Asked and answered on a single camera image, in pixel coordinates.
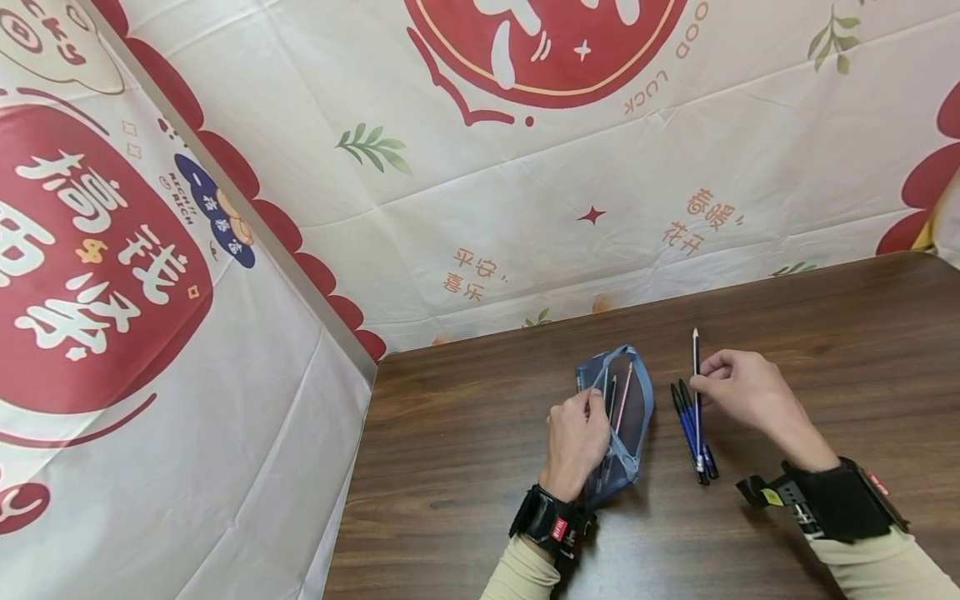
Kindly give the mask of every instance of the black wrist strap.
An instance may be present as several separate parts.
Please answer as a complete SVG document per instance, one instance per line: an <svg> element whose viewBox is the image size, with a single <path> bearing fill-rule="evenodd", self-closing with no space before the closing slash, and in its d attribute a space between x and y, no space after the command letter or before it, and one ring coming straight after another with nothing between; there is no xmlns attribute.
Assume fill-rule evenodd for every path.
<svg viewBox="0 0 960 600"><path fill-rule="evenodd" d="M770 483L754 475L736 484L755 508L786 506L804 533L846 543L885 536L890 526L908 531L909 523L887 499L887 490L854 461L811 473L782 463L785 473Z"/></svg>
<svg viewBox="0 0 960 600"><path fill-rule="evenodd" d="M907 531L908 523L886 497L879 480L854 461L841 458L840 466L811 473L783 462L783 472L806 498L814 520L829 540L853 542L887 535L891 525Z"/></svg>
<svg viewBox="0 0 960 600"><path fill-rule="evenodd" d="M574 502L562 502L535 485L523 498L510 527L510 537L521 534L557 558L573 559L573 548L593 521L592 515Z"/></svg>

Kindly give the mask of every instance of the red star graphic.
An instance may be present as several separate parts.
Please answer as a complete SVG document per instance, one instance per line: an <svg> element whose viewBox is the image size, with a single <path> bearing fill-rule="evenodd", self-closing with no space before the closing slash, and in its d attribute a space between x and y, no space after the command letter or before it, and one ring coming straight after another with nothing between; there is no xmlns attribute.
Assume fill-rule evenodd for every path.
<svg viewBox="0 0 960 600"><path fill-rule="evenodd" d="M597 224L597 219L600 218L600 215L605 215L605 214L607 214L607 211L606 211L606 210L597 210L596 208L594 208L593 206L591 206L591 207L590 207L590 212L588 212L588 213L585 214L584 216L582 216L582 217L580 217L579 219L577 219L577 221L590 221L591 223L593 223L594 225L596 225L596 224Z"/></svg>

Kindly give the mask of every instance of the hand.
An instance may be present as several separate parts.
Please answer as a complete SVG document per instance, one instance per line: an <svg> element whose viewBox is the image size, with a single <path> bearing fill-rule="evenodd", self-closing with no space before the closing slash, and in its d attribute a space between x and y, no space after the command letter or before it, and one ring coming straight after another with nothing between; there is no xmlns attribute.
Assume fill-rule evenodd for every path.
<svg viewBox="0 0 960 600"><path fill-rule="evenodd" d="M732 419L766 434L796 467L829 470L840 460L806 415L777 365L756 352L720 350L704 361L690 387Z"/></svg>
<svg viewBox="0 0 960 600"><path fill-rule="evenodd" d="M558 500L572 502L610 445L603 395L591 388L551 408L546 418L546 444L546 465L538 483Z"/></svg>

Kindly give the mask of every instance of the mesh pencil case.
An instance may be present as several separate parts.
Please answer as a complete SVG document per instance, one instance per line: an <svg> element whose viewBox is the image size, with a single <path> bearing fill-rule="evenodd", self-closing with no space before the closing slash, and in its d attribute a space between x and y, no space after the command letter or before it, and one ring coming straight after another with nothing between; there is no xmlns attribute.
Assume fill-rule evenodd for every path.
<svg viewBox="0 0 960 600"><path fill-rule="evenodd" d="M597 354L577 366L577 388L604 393L610 419L610 447L587 479L588 509L612 497L640 477L640 452L654 413L654 389L643 361L632 346Z"/></svg>

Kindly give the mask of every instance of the left hand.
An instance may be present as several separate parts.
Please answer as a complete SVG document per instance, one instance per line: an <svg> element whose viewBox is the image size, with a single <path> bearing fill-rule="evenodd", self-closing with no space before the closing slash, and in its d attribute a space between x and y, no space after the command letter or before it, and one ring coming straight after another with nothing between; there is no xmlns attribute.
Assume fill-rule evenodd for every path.
<svg viewBox="0 0 960 600"><path fill-rule="evenodd" d="M583 390L551 408L546 439L546 465L538 483L558 500L572 502L610 445L610 421L600 391Z"/></svg>

